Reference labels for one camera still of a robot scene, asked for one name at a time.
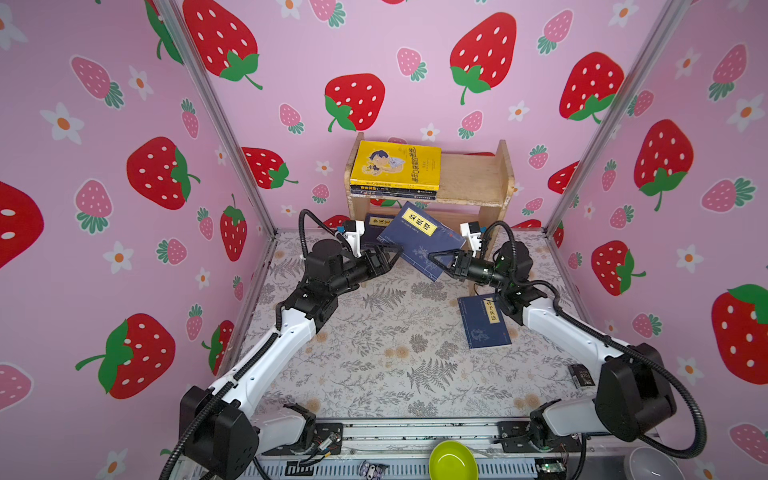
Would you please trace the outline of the black book yellow title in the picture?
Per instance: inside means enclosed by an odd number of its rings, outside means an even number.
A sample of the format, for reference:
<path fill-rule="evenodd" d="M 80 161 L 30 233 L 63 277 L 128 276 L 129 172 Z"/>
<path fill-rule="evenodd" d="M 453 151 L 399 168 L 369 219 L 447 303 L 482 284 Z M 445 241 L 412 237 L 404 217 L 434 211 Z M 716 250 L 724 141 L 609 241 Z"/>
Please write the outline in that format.
<path fill-rule="evenodd" d="M 406 188 L 389 188 L 378 186 L 358 186 L 351 185 L 350 193 L 353 195 L 363 195 L 371 197 L 395 197 L 395 198 L 410 198 L 419 200 L 434 201 L 437 198 L 437 191 L 419 190 L 419 189 L 406 189 Z"/>

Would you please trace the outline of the yellow cartoon cover book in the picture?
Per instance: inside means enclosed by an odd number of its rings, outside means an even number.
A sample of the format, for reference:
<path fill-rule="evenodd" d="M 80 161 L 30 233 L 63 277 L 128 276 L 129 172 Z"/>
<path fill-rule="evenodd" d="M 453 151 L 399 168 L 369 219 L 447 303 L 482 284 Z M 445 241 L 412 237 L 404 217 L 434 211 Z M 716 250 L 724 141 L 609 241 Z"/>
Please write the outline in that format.
<path fill-rule="evenodd" d="M 363 140 L 354 157 L 349 183 L 437 192 L 441 160 L 440 148 Z"/>

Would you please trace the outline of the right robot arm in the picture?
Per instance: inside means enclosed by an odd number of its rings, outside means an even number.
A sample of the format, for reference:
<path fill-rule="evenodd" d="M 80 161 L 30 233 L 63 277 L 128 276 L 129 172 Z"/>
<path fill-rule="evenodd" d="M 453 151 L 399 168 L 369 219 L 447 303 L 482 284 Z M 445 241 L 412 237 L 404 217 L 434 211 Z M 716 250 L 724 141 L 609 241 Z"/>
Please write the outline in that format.
<path fill-rule="evenodd" d="M 603 333 L 568 314 L 558 289 L 545 280 L 532 280 L 532 260 L 524 244 L 507 234 L 507 241 L 485 257 L 487 243 L 504 221 L 486 229 L 465 224 L 467 250 L 431 252 L 429 260 L 449 277 L 490 286 L 504 315 L 536 331 L 583 365 L 596 382 L 596 390 L 576 400 L 550 401 L 529 416 L 526 439 L 539 451 L 571 436 L 613 436 L 624 442 L 639 440 L 674 458 L 693 459 L 708 440 L 703 412 L 689 390 L 663 364 L 660 353 L 646 343 L 632 345 Z M 682 399 L 693 420 L 690 446 L 677 449 L 649 436 L 649 431 L 677 412 Z"/>

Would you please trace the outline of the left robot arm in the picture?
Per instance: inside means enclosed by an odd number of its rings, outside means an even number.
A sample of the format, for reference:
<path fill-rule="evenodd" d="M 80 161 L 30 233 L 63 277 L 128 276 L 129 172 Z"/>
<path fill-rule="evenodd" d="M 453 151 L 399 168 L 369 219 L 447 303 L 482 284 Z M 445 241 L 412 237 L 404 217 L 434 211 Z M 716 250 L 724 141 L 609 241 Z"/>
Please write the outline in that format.
<path fill-rule="evenodd" d="M 308 245 L 307 219 L 319 220 L 308 209 L 299 214 L 301 280 L 276 306 L 274 326 L 234 367 L 207 389 L 193 386 L 182 397 L 179 439 L 161 478 L 170 478 L 186 457 L 204 468 L 207 479 L 237 479 L 265 451 L 310 447 L 316 417 L 308 409 L 285 405 L 258 420 L 252 417 L 277 375 L 330 320 L 340 296 L 388 273 L 403 249 L 399 245 L 363 247 L 365 225 L 352 220 L 341 227 L 327 227 L 328 238 Z"/>

